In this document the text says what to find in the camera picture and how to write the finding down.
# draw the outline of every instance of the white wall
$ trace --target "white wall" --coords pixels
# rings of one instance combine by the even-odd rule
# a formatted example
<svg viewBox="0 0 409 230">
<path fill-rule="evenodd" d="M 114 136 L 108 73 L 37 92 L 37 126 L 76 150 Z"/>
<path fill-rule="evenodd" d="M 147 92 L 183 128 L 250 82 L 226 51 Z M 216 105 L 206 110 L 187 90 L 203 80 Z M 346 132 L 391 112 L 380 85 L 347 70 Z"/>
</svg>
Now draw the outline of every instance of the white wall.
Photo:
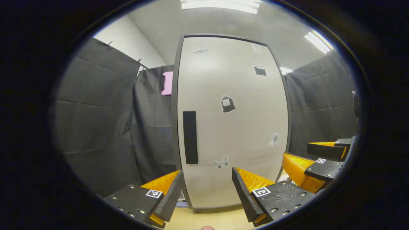
<svg viewBox="0 0 409 230">
<path fill-rule="evenodd" d="M 113 41 L 110 46 L 135 60 L 142 59 L 141 63 L 148 68 L 166 65 L 163 58 L 127 15 L 99 31 L 94 38 L 106 44 Z"/>
</svg>

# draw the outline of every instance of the black curtain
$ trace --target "black curtain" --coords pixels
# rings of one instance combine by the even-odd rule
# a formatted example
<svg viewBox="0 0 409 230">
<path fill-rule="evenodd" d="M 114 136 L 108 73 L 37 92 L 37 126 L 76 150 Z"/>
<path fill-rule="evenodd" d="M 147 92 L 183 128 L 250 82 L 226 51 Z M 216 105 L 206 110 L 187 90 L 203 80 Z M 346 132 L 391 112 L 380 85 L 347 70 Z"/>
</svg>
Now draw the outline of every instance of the black curtain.
<svg viewBox="0 0 409 230">
<path fill-rule="evenodd" d="M 143 70 L 133 85 L 132 139 L 146 183 L 176 170 L 173 160 L 171 95 L 162 96 L 164 72 L 173 65 Z"/>
<path fill-rule="evenodd" d="M 357 135 L 353 73 L 336 51 L 284 77 L 291 105 L 290 153 L 315 159 L 306 153 L 308 142 Z"/>
<path fill-rule="evenodd" d="M 89 189 L 107 196 L 141 184 L 131 139 L 132 84 L 139 64 L 92 38 L 62 79 L 56 102 L 58 145 Z"/>
</svg>

